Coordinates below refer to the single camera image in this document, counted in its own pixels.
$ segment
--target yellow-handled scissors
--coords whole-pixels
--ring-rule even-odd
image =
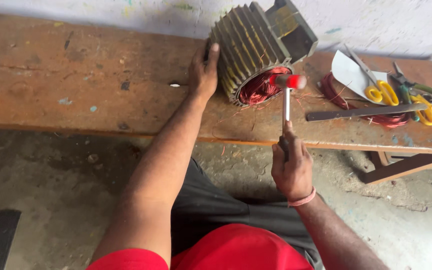
[[[419,121],[427,126],[432,126],[432,104],[427,101],[421,95],[411,96],[411,101],[413,103],[424,103],[428,108],[424,110],[417,110],[416,114],[419,116]]]
[[[347,51],[354,59],[354,61],[359,65],[364,74],[369,77],[369,80],[374,84],[368,86],[364,93],[366,96],[374,102],[383,101],[386,105],[396,106],[399,105],[399,99],[393,88],[385,81],[377,80],[375,74],[368,68],[367,65],[353,52],[348,46],[346,46]]]

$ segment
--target wristband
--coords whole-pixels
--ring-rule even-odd
[[[302,198],[301,200],[297,200],[297,201],[287,201],[287,206],[300,206],[303,205],[305,203],[309,203],[314,197],[316,196],[316,188],[315,186],[312,187],[312,191],[311,194],[309,194],[307,197]]]

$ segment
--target concrete floor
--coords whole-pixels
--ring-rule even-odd
[[[6,269],[84,269],[148,142],[0,131],[0,209],[22,211]],[[309,151],[318,192],[390,268],[432,269],[432,170],[363,185],[366,153]],[[197,143],[193,156],[233,196],[280,198],[269,147]]]

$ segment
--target wooden workbench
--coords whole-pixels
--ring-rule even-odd
[[[186,95],[187,67],[203,44],[200,39],[0,15],[0,128],[154,136]],[[357,118],[307,122],[308,112],[338,110],[317,86],[330,71],[333,55],[316,52],[295,66],[309,77],[306,88],[291,97],[291,119],[307,146],[432,154],[432,126],[421,123],[389,129]],[[372,70],[393,71],[394,59],[361,58]],[[432,61],[397,62],[406,77],[432,86]],[[360,107],[367,104],[349,89],[341,96]],[[217,91],[198,139],[273,144],[281,133],[281,107],[277,97],[241,110]],[[420,167],[428,165],[427,157],[432,164],[432,155],[418,156],[424,161]],[[387,180],[375,172],[376,178],[365,181]]]

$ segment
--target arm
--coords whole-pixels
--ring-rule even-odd
[[[171,208],[183,185],[206,103],[217,83],[219,45],[189,67],[189,94],[153,139],[132,174],[93,261],[122,249],[147,249],[171,261]]]
[[[313,190],[313,158],[303,141],[286,122],[285,138],[289,142],[289,161],[273,145],[273,176],[276,186],[288,201],[301,200]],[[319,196],[307,204],[294,207],[318,249],[326,269],[388,269],[369,246],[329,208]]]

